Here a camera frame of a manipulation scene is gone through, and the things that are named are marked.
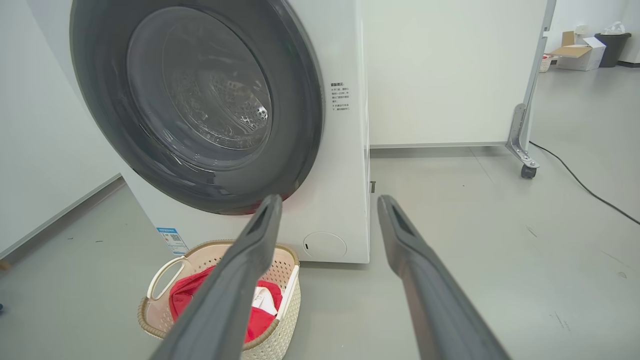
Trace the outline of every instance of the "black cable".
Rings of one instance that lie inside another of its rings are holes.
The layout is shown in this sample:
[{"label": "black cable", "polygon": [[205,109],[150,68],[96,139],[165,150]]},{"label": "black cable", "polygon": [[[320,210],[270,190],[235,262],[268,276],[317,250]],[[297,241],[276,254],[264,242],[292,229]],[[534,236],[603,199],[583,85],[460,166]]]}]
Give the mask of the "black cable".
[{"label": "black cable", "polygon": [[556,159],[558,159],[562,165],[564,165],[564,167],[566,167],[567,170],[569,170],[569,173],[573,176],[573,178],[580,184],[582,185],[582,187],[587,190],[587,192],[589,192],[591,195],[593,195],[594,198],[604,202],[605,204],[609,205],[610,207],[614,208],[618,213],[621,213],[622,215],[625,215],[626,217],[628,217],[629,219],[631,219],[631,221],[635,222],[636,224],[640,225],[640,221],[636,220],[634,217],[632,217],[631,215],[627,214],[626,212],[622,211],[621,209],[619,209],[617,206],[615,206],[614,204],[611,204],[609,201],[606,201],[605,199],[599,197],[598,195],[594,194],[591,190],[589,190],[588,187],[584,186],[584,184],[582,183],[582,181],[580,181],[580,179],[578,179],[578,177],[573,173],[573,171],[571,171],[571,169],[566,166],[566,164],[564,163],[564,161],[562,161],[562,159],[560,157],[558,157],[558,155],[554,154],[553,152],[550,152],[549,150],[545,149],[544,147],[534,143],[534,142],[529,142],[531,145],[544,150],[546,152],[548,152],[549,154],[553,155]]}]

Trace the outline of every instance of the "gray floor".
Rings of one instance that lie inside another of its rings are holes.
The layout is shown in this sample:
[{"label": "gray floor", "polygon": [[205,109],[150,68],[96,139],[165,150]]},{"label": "gray floor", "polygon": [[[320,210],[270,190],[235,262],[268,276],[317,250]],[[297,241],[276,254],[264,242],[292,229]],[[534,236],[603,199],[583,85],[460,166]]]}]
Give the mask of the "gray floor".
[{"label": "gray floor", "polygon": [[[540,76],[532,136],[635,217],[638,93],[639,69],[551,69]],[[533,180],[499,147],[377,151],[372,179],[514,359],[638,358],[640,226],[549,155],[530,154],[541,163]],[[369,265],[303,265],[286,359],[418,358],[377,221],[371,251]],[[129,189],[119,190],[0,278],[0,357],[147,358],[158,341],[138,327],[136,308],[171,257]]]}]

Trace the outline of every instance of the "laundry basket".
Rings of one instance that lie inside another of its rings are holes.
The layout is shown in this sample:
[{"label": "laundry basket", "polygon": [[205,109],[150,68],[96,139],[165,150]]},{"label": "laundry basket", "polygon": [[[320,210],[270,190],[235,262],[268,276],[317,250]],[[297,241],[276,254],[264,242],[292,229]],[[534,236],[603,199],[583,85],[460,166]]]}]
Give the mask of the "laundry basket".
[{"label": "laundry basket", "polygon": [[551,66],[551,56],[543,55],[542,62],[540,63],[539,72],[547,72],[550,66]]},{"label": "laundry basket", "polygon": [[[203,243],[184,256],[164,264],[151,280],[147,296],[138,308],[138,322],[144,331],[163,339],[173,326],[173,317],[169,310],[169,290],[176,281],[201,272],[218,264],[225,252],[233,244],[232,240],[210,241]],[[180,270],[171,282],[157,296],[154,288],[165,271],[172,265],[182,263]],[[282,303],[271,326],[255,340],[243,345],[242,359],[281,360],[287,352],[293,330],[298,321],[300,310],[300,283],[298,270],[300,262],[296,253],[288,247],[276,245],[271,268],[260,279],[277,284],[282,290]]]}]

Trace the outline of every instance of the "plastic bag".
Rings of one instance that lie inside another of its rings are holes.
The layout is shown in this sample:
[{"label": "plastic bag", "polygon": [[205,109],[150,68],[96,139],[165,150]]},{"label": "plastic bag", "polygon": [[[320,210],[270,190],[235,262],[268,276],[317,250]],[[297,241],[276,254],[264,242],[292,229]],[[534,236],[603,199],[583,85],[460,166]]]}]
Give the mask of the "plastic bag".
[{"label": "plastic bag", "polygon": [[616,21],[613,25],[604,29],[602,32],[603,35],[620,35],[626,33],[625,26],[620,21]]}]

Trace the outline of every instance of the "red cloth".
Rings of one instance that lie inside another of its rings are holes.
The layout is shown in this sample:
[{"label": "red cloth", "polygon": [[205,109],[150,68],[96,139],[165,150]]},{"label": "red cloth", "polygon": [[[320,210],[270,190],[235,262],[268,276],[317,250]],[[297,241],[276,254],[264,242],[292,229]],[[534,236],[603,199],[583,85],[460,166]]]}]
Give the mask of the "red cloth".
[{"label": "red cloth", "polygon": [[[215,266],[212,266],[202,272],[198,272],[197,274],[193,274],[176,281],[169,292],[169,309],[171,310],[173,321],[176,321],[178,316],[180,316],[187,305],[189,305],[189,302],[193,299],[193,295],[198,291],[200,285],[202,285],[214,267]],[[282,303],[282,291],[278,285],[272,282],[260,280],[258,281],[258,286],[269,290],[273,297],[273,305],[276,309],[280,309],[280,303]],[[265,310],[252,307],[249,324],[244,336],[244,342],[248,343],[260,336],[269,328],[275,319],[275,315],[271,315]]]}]

